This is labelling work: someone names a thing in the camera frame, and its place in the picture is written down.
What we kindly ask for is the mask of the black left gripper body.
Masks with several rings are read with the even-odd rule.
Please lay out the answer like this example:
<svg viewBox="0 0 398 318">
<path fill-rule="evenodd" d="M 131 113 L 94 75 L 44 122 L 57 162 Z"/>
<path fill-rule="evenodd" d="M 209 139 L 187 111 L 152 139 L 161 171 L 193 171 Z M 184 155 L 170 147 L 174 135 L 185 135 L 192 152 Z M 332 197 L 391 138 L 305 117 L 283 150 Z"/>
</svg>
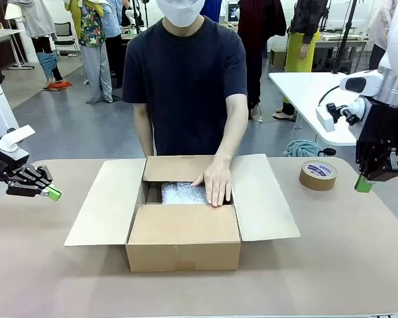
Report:
<svg viewBox="0 0 398 318">
<path fill-rule="evenodd" d="M 26 150 L 18 148 L 14 152 L 6 152 L 0 149 L 0 181 L 6 182 L 14 171 L 23 167 L 29 158 Z"/>
</svg>

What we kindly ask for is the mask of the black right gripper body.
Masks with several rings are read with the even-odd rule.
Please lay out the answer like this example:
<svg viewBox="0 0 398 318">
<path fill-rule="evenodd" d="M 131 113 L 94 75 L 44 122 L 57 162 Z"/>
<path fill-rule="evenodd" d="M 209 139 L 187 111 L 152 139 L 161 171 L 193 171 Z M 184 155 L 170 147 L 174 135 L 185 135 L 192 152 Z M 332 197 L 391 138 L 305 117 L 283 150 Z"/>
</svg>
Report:
<svg viewBox="0 0 398 318">
<path fill-rule="evenodd" d="M 398 156 L 398 107 L 375 100 L 365 99 L 365 113 L 357 124 L 356 143 L 358 163 L 379 163 Z"/>
</svg>

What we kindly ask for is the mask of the person's left hand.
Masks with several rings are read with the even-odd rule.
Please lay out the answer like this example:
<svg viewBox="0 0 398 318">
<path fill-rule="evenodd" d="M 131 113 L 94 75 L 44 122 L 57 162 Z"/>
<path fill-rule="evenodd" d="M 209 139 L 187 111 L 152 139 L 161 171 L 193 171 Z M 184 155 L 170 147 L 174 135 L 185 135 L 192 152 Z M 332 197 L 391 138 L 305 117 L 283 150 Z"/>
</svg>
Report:
<svg viewBox="0 0 398 318">
<path fill-rule="evenodd" d="M 232 194 L 231 158 L 214 156 L 212 163 L 190 184 L 204 184 L 206 200 L 213 207 L 221 207 L 229 201 Z"/>
</svg>

